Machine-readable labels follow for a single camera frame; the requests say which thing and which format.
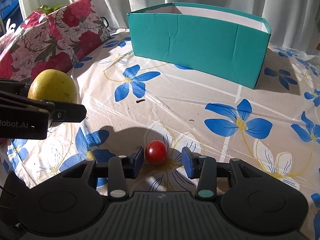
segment building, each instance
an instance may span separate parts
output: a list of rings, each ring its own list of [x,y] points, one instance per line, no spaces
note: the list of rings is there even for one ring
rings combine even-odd
[[[18,0],[0,0],[0,36],[5,33],[5,25],[7,20],[10,18],[11,23],[15,23],[19,26],[22,21],[22,15],[20,11],[19,1]]]

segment teal box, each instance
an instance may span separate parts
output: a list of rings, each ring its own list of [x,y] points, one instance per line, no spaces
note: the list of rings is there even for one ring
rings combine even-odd
[[[128,13],[136,56],[186,66],[254,88],[271,28],[227,8],[167,3]]]

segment blue flower pattern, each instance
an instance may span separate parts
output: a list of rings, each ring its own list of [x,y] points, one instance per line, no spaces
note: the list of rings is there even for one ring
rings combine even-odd
[[[118,40],[114,40],[114,41],[111,41],[111,42],[108,42],[104,48],[111,48],[113,46],[119,46],[119,47],[124,47],[126,45],[126,41],[131,41],[131,37],[125,37],[123,38],[122,40],[118,41]]]
[[[181,65],[177,65],[177,64],[174,64],[174,65],[179,69],[192,69],[192,68],[181,66]]]
[[[28,150],[24,148],[24,145],[27,141],[28,140],[26,139],[14,139],[11,142],[12,148],[8,151],[8,155],[16,153],[16,155],[10,160],[11,167],[13,170],[16,169],[20,159],[24,161],[29,154]]]
[[[252,113],[252,107],[247,99],[243,99],[240,102],[237,110],[232,106],[223,104],[207,104],[205,109],[226,116],[232,120],[232,122],[225,119],[204,120],[209,130],[224,137],[229,137],[237,130],[241,130],[254,138],[265,139],[272,128],[272,123],[262,118],[247,121]]]
[[[304,97],[306,99],[313,99],[313,103],[315,104],[315,107],[318,107],[320,105],[320,91],[315,89],[312,94],[309,92],[305,92]]]
[[[311,199],[317,208],[320,208],[320,194],[315,193],[311,195]],[[320,239],[320,210],[318,210],[315,218],[313,219],[313,226],[315,229],[315,240]]]
[[[306,117],[305,111],[301,115],[301,120],[306,124],[306,129],[304,130],[301,126],[297,124],[292,124],[292,129],[298,134],[300,139],[304,142],[316,141],[320,144],[320,126],[314,124],[311,120]]]
[[[92,57],[85,57],[85,58],[83,58],[82,60],[80,60],[80,62],[79,62],[78,64],[76,64],[76,65],[74,66],[74,68],[81,68],[81,67],[83,67],[83,65],[84,65],[83,62],[88,61],[88,60],[92,60]]]
[[[303,64],[306,69],[309,69],[309,67],[310,67],[311,70],[312,70],[312,72],[313,72],[313,74],[318,77],[318,73],[316,72],[316,69],[315,69],[314,67],[310,66],[310,64],[309,64],[308,62],[306,62],[305,60],[298,58],[298,57],[297,57],[297,56],[298,56],[297,54],[294,54],[294,53],[292,53],[291,51],[286,51],[286,50],[281,49],[281,48],[274,48],[274,49],[278,49],[278,50],[279,50],[278,54],[279,54],[279,56],[281,56],[281,57],[292,57],[292,56],[295,56],[295,58],[296,58],[296,60],[297,60],[298,62],[300,62],[301,64]]]
[[[313,74],[314,74],[315,76],[319,77],[319,76],[318,76],[318,73],[316,72],[316,69],[315,69],[313,66],[310,66],[310,68],[311,68]]]
[[[142,98],[146,93],[146,85],[143,81],[148,81],[160,75],[160,72],[150,71],[136,76],[140,70],[139,65],[126,68],[123,72],[124,83],[116,88],[115,99],[119,102],[125,99],[129,94],[129,84],[132,87],[132,92],[137,98]]]
[[[294,54],[291,51],[287,51],[287,50],[284,50],[284,49],[281,49],[281,48],[274,48],[274,49],[278,49],[279,50],[278,54],[281,57],[292,57],[293,55],[297,56],[297,54]]]
[[[289,90],[289,84],[292,85],[297,85],[297,81],[294,79],[290,78],[289,76],[291,75],[289,71],[286,71],[284,69],[279,69],[278,71],[275,71],[269,67],[266,67],[264,69],[264,74],[271,76],[271,77],[279,77],[279,82],[281,85],[283,85],[287,90]]]
[[[77,154],[68,158],[60,166],[59,171],[64,171],[73,165],[85,160],[94,158],[97,163],[108,162],[110,158],[116,156],[108,149],[98,149],[97,147],[102,145],[109,137],[109,131],[98,130],[93,133],[84,135],[81,128],[79,128],[76,135],[76,149]],[[108,182],[107,178],[98,178],[97,187],[100,187]]]

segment cable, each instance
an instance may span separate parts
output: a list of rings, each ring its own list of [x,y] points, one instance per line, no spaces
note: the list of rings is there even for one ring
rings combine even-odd
[[[0,205],[0,207],[2,207],[2,208],[14,209],[14,208],[11,208],[11,207],[5,207],[5,206],[1,206],[1,205]]]
[[[8,193],[11,197],[17,198],[17,196],[15,194],[12,194],[10,191],[4,189],[1,185],[0,185],[0,189],[2,189],[4,192]]]

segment white dot marker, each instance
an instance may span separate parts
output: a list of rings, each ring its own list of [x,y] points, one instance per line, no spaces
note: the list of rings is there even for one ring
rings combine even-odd
[[[110,196],[114,198],[121,198],[125,196],[125,191],[122,189],[115,189],[110,192]]]

